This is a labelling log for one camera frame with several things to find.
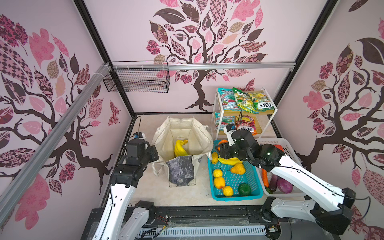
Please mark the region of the orange fruit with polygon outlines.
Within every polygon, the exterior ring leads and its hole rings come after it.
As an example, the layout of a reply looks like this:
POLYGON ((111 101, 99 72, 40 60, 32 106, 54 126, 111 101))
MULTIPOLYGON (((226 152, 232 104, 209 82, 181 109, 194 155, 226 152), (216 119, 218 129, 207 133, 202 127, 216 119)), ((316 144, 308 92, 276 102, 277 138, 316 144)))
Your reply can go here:
POLYGON ((228 140, 221 140, 218 145, 216 146, 216 149, 217 151, 220 151, 220 147, 222 144, 225 144, 225 143, 228 143, 229 141, 228 140))

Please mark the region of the yellow pear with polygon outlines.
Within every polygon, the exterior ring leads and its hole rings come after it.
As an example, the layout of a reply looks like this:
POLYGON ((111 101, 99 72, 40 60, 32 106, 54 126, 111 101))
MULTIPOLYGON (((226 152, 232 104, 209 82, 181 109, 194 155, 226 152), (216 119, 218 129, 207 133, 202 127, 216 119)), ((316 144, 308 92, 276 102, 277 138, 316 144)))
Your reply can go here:
POLYGON ((237 164, 235 164, 235 165, 231 168, 230 172, 231 172, 232 174, 244 175, 244 174, 246 173, 246 169, 245 169, 245 167, 244 167, 244 164, 242 164, 242 163, 237 163, 237 164))

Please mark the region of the cream canvas grocery bag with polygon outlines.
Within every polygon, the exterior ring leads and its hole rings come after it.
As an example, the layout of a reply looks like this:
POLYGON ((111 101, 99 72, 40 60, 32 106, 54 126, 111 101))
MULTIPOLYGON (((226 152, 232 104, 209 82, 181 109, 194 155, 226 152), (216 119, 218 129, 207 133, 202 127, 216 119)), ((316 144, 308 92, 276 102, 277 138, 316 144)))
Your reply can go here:
POLYGON ((169 187, 194 186, 202 160, 212 159, 214 140, 209 126, 195 118, 168 117, 157 128, 152 145, 159 159, 153 163, 153 173, 166 173, 169 187))

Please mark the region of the yellow orange apple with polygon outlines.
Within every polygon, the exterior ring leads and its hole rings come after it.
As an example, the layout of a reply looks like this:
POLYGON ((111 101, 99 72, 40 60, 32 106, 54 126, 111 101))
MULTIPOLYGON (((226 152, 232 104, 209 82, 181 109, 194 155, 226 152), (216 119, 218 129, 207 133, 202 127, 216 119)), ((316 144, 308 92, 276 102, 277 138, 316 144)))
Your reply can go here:
POLYGON ((223 189, 226 186, 225 179, 223 177, 214 178, 214 187, 216 189, 223 189))

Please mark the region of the green candy bag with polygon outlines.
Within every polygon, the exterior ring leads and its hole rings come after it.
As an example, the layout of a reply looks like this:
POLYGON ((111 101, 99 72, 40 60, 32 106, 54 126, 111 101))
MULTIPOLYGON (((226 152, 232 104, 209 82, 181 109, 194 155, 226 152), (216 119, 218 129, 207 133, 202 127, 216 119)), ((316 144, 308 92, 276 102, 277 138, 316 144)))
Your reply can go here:
POLYGON ((233 88, 233 93, 235 97, 235 102, 241 110, 246 111, 248 113, 259 114, 249 94, 244 93, 243 91, 237 88, 233 88))

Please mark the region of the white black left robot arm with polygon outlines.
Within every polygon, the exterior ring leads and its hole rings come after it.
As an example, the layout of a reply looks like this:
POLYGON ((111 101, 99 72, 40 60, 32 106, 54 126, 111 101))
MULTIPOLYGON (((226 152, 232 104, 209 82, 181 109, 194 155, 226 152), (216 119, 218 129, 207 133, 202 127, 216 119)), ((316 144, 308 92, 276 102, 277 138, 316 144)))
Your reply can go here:
POLYGON ((154 220, 153 202, 139 201, 129 219, 123 223, 129 203, 149 163, 159 159, 155 146, 143 138, 129 140, 127 153, 115 168, 109 196, 93 240, 133 240, 142 227, 154 220))

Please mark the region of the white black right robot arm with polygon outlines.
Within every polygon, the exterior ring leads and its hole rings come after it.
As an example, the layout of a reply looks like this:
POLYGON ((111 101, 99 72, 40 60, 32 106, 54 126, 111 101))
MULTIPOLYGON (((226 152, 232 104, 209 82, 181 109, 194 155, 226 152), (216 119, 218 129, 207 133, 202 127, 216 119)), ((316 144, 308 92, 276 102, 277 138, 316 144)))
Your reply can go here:
POLYGON ((260 145, 245 129, 236 130, 234 125, 229 125, 224 128, 224 133, 227 142, 216 147, 221 158, 248 162, 288 181, 310 197, 305 201, 287 202, 272 197, 267 201, 270 206, 268 215, 311 221, 334 235, 345 233, 352 222, 355 191, 341 189, 318 178, 274 145, 260 145))

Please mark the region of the orange Fox's candy bag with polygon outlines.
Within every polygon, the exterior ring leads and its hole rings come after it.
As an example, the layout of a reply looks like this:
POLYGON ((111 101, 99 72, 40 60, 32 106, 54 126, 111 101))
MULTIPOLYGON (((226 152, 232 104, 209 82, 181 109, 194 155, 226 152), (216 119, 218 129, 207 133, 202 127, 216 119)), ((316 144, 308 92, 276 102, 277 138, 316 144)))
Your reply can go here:
POLYGON ((249 116, 235 117, 235 127, 237 130, 247 130, 253 136, 258 134, 255 119, 249 116))

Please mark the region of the lower teal candy bag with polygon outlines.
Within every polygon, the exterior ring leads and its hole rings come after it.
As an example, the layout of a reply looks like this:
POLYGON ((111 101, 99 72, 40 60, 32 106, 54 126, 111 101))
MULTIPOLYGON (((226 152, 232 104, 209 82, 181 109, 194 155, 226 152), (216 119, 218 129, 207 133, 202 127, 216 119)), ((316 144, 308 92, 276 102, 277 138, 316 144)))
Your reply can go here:
MULTIPOLYGON (((221 115, 220 113, 215 113, 215 129, 217 130, 220 123, 221 115)), ((224 116, 220 124, 220 131, 222 131, 228 124, 234 124, 235 117, 233 116, 224 116)))

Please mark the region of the teal striped candy bag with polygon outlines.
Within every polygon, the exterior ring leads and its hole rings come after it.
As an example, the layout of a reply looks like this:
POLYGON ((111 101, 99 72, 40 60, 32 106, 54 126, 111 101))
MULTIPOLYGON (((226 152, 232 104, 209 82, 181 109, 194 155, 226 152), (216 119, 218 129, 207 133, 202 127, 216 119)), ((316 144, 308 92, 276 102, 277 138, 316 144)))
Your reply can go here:
POLYGON ((236 104, 235 95, 232 89, 219 88, 222 106, 224 111, 240 111, 241 109, 236 104))

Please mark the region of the yellow green Fox's bag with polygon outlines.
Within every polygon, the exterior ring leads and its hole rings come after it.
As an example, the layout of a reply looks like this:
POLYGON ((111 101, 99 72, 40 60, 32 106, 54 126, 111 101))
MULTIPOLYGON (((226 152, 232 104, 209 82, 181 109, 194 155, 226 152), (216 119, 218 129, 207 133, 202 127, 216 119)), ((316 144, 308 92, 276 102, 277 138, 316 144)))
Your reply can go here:
POLYGON ((251 97, 251 100, 254 104, 254 108, 257 112, 266 112, 275 109, 272 102, 265 94, 261 92, 249 93, 249 96, 251 97))

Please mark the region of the yellow banana pair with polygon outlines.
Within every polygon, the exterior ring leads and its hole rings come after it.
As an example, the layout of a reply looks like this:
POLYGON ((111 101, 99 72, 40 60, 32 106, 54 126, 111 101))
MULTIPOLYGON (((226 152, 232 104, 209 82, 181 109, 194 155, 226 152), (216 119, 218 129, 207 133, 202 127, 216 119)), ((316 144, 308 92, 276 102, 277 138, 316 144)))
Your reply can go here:
POLYGON ((224 158, 218 158, 218 161, 224 165, 231 165, 234 166, 236 164, 242 164, 243 162, 239 160, 238 158, 230 158, 230 159, 224 159, 224 158))

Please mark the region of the wrinkled yellow mango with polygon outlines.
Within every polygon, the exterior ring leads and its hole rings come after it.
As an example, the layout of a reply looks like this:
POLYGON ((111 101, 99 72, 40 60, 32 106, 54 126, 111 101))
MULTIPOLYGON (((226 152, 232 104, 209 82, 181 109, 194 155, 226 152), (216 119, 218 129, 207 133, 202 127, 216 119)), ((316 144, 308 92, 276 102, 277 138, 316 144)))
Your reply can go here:
POLYGON ((212 160, 211 160, 211 163, 212 163, 213 165, 216 165, 216 164, 218 163, 218 161, 219 161, 219 155, 218 155, 218 153, 217 153, 217 152, 213 152, 213 153, 212 153, 212 160))

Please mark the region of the lower orange carrot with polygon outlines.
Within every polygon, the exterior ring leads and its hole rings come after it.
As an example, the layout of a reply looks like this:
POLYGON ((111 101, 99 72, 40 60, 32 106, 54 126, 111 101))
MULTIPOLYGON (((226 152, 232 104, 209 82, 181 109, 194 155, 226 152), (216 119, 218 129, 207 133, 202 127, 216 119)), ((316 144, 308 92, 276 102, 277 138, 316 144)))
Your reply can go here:
POLYGON ((269 187, 268 172, 262 169, 262 180, 265 188, 269 187))

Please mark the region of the teal plastic basket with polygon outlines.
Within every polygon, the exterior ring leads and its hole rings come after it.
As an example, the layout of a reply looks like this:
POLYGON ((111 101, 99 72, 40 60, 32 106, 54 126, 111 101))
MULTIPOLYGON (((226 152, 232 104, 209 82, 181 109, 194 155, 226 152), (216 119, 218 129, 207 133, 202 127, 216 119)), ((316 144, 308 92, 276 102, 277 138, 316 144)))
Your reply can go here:
POLYGON ((220 162, 217 164, 212 164, 210 159, 208 162, 208 172, 211 185, 211 195, 215 201, 225 201, 225 202, 236 202, 236 201, 250 201, 256 200, 263 197, 264 193, 262 190, 262 183, 259 178, 259 171, 256 167, 249 164, 248 162, 244 163, 246 172, 243 175, 233 174, 230 172, 232 166, 225 165, 220 162), (217 189, 214 186, 214 170, 219 169, 223 172, 223 178, 226 182, 226 186, 229 186, 233 189, 234 194, 231 197, 226 197, 222 189, 217 189), (242 196, 239 193, 239 186, 241 184, 247 184, 251 188, 251 192, 247 196, 242 196))

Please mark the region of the red tomato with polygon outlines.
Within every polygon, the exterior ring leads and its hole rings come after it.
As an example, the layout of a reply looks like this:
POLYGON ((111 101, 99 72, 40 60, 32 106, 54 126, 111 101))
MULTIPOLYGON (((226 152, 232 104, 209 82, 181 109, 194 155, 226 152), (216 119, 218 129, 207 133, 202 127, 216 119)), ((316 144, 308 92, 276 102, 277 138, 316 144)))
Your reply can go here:
POLYGON ((275 145, 275 147, 281 151, 284 151, 283 147, 281 145, 275 145))

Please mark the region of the white wood two-tier shelf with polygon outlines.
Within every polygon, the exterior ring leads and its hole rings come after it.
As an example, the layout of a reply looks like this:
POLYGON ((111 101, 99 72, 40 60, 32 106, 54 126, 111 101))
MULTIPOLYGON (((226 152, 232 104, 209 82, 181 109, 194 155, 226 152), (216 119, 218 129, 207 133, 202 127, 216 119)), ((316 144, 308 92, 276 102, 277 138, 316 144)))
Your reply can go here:
POLYGON ((265 112, 259 112, 258 114, 244 112, 244 111, 232 111, 232 110, 224 110, 223 108, 223 102, 220 97, 219 90, 216 89, 215 92, 215 103, 212 113, 212 121, 214 123, 214 130, 213 130, 213 138, 214 140, 222 139, 225 137, 224 131, 220 130, 223 117, 235 117, 235 116, 250 116, 257 120, 256 127, 257 127, 257 135, 255 135, 256 139, 261 138, 272 138, 276 137, 277 134, 275 131, 270 127, 272 124, 273 118, 275 117, 276 113, 278 112, 278 107, 275 105, 273 100, 271 99, 270 94, 265 88, 262 88, 261 90, 253 91, 253 93, 263 93, 269 101, 271 102, 271 105, 273 106, 273 110, 265 111, 265 112))

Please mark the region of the small yellow lemon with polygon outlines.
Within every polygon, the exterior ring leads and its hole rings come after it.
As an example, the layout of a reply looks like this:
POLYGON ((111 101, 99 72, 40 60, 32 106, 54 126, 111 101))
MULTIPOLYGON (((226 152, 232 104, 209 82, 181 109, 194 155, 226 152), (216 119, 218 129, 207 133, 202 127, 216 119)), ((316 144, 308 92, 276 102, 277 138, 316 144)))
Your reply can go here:
POLYGON ((220 169, 215 169, 214 171, 213 171, 213 177, 214 178, 220 178, 220 177, 222 177, 223 176, 223 172, 222 172, 222 170, 220 170, 220 169))

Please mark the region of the green avocado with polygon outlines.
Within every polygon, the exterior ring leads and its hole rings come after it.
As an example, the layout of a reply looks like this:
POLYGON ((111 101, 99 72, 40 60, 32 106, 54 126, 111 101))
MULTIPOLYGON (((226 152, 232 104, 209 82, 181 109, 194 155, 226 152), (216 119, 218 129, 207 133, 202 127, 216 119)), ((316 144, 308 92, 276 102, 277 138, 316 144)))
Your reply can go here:
POLYGON ((251 193, 252 193, 252 189, 251 189, 251 187, 248 184, 242 183, 238 187, 238 192, 243 197, 250 196, 251 193))

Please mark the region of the dark purple eggplant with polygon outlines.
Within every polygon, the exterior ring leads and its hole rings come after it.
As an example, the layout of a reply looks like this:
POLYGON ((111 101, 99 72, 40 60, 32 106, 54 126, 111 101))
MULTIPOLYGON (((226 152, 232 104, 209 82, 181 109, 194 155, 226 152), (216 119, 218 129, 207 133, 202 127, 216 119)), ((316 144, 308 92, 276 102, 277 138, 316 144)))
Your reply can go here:
POLYGON ((269 189, 272 193, 274 193, 277 190, 277 182, 279 180, 279 177, 277 175, 272 175, 271 180, 269 182, 269 189))

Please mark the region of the yellow lemon bottom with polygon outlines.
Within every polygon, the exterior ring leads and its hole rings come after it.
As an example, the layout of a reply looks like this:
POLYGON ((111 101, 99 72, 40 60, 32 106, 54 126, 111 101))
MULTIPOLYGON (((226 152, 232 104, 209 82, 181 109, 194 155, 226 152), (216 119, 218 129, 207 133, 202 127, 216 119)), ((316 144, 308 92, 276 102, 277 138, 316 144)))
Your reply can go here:
POLYGON ((225 197, 232 197, 233 194, 234 194, 234 190, 233 190, 232 187, 230 187, 230 186, 225 186, 225 187, 223 188, 223 195, 224 195, 225 197))

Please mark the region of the green cucumber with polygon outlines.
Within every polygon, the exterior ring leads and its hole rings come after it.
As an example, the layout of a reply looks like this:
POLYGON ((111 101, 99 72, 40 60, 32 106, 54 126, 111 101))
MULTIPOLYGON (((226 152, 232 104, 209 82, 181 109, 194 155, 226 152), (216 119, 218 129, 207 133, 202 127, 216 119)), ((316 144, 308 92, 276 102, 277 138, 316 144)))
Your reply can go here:
POLYGON ((270 195, 273 195, 273 194, 274 194, 268 187, 265 187, 265 189, 266 189, 266 191, 267 191, 268 194, 270 194, 270 195))

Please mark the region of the purple red onion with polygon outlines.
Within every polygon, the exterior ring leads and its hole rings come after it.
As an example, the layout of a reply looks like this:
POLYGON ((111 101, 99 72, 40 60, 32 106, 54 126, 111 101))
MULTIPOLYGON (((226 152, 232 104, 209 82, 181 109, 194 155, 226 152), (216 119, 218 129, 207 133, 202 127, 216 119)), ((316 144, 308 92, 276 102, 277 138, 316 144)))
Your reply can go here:
POLYGON ((282 178, 279 178, 279 180, 277 182, 277 187, 281 192, 283 192, 285 194, 289 194, 293 191, 293 185, 290 182, 288 182, 287 180, 282 179, 282 178))

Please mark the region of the black front rail base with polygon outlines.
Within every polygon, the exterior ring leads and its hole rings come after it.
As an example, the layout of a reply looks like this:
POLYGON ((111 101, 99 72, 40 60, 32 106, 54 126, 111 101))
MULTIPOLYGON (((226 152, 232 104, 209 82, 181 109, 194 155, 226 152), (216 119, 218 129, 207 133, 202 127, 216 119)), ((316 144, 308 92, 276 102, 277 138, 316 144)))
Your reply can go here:
POLYGON ((137 207, 149 220, 137 240, 338 240, 316 223, 278 218, 261 205, 156 207, 152 202, 129 204, 126 223, 137 207))

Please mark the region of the silver aluminium rail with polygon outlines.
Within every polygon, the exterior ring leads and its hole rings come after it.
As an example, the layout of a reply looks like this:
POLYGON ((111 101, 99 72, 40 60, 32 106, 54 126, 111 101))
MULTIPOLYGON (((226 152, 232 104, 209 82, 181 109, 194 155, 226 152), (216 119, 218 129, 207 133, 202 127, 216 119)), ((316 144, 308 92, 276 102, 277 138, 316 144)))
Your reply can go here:
MULTIPOLYGON (((1 61, 1 177, 17 176, 90 78, 89 65, 80 68, 76 62, 66 66, 54 60, 41 72, 23 61, 1 61)), ((81 169, 95 169, 100 180, 111 173, 112 155, 101 160, 83 151, 94 137, 92 131, 105 123, 103 107, 97 87, 65 133, 64 142, 54 149, 11 211, 10 217, 24 222, 27 230, 39 222, 39 212, 47 207, 51 194, 61 195, 63 186, 81 169)))

